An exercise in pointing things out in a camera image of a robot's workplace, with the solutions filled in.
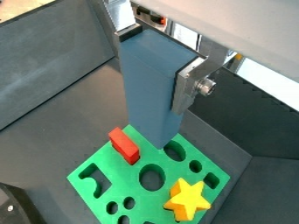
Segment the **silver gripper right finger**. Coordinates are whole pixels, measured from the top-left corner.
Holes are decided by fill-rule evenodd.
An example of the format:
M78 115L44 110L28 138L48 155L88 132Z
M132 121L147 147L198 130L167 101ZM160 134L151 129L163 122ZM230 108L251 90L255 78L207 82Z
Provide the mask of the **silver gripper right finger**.
M176 115L192 105L196 95L208 96L214 91L216 82L211 74L223 66L230 49L210 38L202 38L199 54L176 73L172 93L172 112Z

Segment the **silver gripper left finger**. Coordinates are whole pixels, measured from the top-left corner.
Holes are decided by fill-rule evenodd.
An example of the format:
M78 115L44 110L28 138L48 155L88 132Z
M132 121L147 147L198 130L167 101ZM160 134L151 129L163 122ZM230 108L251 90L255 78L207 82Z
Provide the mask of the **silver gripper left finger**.
M130 0L90 0L107 36L112 52L119 58L120 43L143 31L136 22Z

